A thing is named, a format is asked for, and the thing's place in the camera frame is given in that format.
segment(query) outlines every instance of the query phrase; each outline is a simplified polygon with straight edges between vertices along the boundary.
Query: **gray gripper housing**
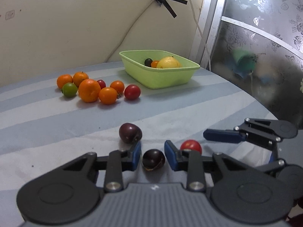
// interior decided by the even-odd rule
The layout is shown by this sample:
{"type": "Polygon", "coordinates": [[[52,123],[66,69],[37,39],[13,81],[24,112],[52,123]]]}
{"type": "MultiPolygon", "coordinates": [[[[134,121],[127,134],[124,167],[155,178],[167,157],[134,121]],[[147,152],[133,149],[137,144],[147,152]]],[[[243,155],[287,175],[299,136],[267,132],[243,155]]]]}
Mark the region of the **gray gripper housing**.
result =
{"type": "MultiPolygon", "coordinates": [[[[25,222],[22,227],[49,227],[25,222]]],[[[86,217],[60,227],[287,227],[284,221],[267,225],[237,223],[211,205],[205,194],[189,192],[180,183],[130,183],[108,193],[86,217]]]]}

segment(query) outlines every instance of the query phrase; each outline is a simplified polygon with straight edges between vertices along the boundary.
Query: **lemon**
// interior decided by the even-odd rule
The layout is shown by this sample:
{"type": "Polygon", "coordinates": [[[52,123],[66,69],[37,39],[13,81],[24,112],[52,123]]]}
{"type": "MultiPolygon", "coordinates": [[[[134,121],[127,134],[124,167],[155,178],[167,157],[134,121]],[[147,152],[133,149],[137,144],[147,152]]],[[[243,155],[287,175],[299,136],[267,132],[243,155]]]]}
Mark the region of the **lemon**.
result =
{"type": "Polygon", "coordinates": [[[162,69],[179,68],[179,67],[182,67],[182,65],[174,57],[164,57],[157,64],[157,68],[162,68],[162,69]]]}

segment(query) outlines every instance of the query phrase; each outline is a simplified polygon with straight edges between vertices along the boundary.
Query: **beige wall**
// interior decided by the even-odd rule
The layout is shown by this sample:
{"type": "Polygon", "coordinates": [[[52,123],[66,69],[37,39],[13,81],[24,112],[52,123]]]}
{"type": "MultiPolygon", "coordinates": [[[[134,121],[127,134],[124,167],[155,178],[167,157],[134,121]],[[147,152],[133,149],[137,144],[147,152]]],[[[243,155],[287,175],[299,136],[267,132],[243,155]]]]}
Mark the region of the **beige wall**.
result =
{"type": "MultiPolygon", "coordinates": [[[[102,63],[151,0],[0,0],[0,86],[32,76],[102,63]],[[15,10],[11,19],[6,12],[15,10]]],[[[161,49],[188,57],[196,31],[190,5],[148,8],[119,52],[161,49]]],[[[202,0],[193,0],[196,17],[202,0]]]]}

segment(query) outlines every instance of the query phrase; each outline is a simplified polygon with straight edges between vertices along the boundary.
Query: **orange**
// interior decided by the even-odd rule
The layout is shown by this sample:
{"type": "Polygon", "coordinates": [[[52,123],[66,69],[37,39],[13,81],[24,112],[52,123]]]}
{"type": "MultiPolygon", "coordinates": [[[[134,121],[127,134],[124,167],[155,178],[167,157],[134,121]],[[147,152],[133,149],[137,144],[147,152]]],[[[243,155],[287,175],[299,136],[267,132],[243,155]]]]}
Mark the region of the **orange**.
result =
{"type": "Polygon", "coordinates": [[[118,93],[114,88],[105,87],[99,92],[99,99],[103,104],[111,105],[116,102],[118,93]]]}
{"type": "Polygon", "coordinates": [[[100,90],[101,87],[96,80],[85,79],[79,85],[78,93],[84,102],[95,102],[100,90]]]}
{"type": "Polygon", "coordinates": [[[112,82],[110,87],[115,89],[118,92],[118,94],[123,93],[124,88],[125,88],[124,83],[120,80],[116,80],[116,81],[112,82]]]}
{"type": "Polygon", "coordinates": [[[151,67],[152,67],[152,68],[157,68],[158,63],[159,63],[158,60],[154,60],[154,61],[151,63],[151,67]]]}
{"type": "Polygon", "coordinates": [[[59,89],[62,89],[63,85],[65,85],[66,83],[72,83],[72,82],[73,82],[73,77],[69,74],[64,74],[57,78],[57,86],[59,89]]]}
{"type": "Polygon", "coordinates": [[[73,77],[73,82],[79,87],[80,83],[85,79],[88,79],[88,75],[85,72],[76,72],[73,77]]]}

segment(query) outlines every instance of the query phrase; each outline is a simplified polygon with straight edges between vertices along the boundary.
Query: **table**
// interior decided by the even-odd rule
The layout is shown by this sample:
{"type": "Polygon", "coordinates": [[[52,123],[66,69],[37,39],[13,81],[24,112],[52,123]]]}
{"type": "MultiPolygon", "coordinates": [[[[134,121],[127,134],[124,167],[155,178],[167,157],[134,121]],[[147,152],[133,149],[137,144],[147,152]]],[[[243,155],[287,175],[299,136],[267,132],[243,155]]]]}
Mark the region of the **table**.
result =
{"type": "MultiPolygon", "coordinates": [[[[206,128],[232,129],[246,117],[276,119],[246,92],[205,69],[195,72],[185,85],[151,90],[136,83],[122,62],[65,70],[0,88],[0,226],[17,227],[22,218],[16,206],[18,189],[47,171],[82,154],[99,156],[127,148],[119,138],[119,127],[129,122],[143,131],[142,152],[164,150],[170,139],[176,147],[195,139],[203,155],[224,152],[249,165],[269,161],[270,152],[248,142],[240,144],[206,141],[206,128]],[[86,72],[107,85],[122,80],[141,88],[136,101],[121,98],[111,106],[84,103],[76,96],[66,99],[56,86],[61,74],[86,72]]],[[[103,185],[104,172],[97,185],[103,185]]],[[[155,172],[124,172],[124,182],[186,182],[185,172],[173,172],[168,163],[155,172]]]]}

